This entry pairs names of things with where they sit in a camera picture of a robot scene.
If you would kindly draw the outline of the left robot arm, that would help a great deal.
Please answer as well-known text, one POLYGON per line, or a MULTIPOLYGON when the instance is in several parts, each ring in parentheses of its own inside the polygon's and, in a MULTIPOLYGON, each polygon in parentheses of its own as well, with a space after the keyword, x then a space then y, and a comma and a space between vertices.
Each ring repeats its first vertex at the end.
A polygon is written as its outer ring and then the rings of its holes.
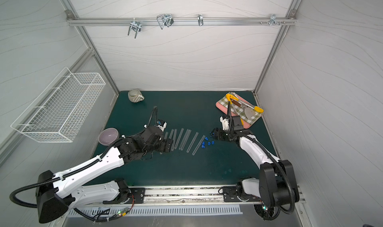
POLYGON ((88 204, 133 202, 134 194, 122 178, 90 186, 88 182, 154 151, 169 152, 173 141, 164 138, 165 128, 166 124, 147 125, 135 135, 116 139, 102 154, 84 163, 57 173, 45 171, 37 183, 11 192, 10 200, 16 205, 37 209, 41 224, 88 204))

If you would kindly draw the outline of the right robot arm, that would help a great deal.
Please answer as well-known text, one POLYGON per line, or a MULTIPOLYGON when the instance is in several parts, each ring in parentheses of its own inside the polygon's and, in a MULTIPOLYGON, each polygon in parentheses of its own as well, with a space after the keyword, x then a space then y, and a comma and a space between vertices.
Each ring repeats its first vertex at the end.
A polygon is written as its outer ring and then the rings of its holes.
POLYGON ((210 136, 215 140, 236 143, 259 168, 258 178, 243 179, 235 187, 221 188, 225 202, 260 201, 261 206, 256 211, 268 221, 276 219, 280 212, 293 214, 300 197, 290 161, 281 160, 269 152, 249 130, 215 128, 210 136))

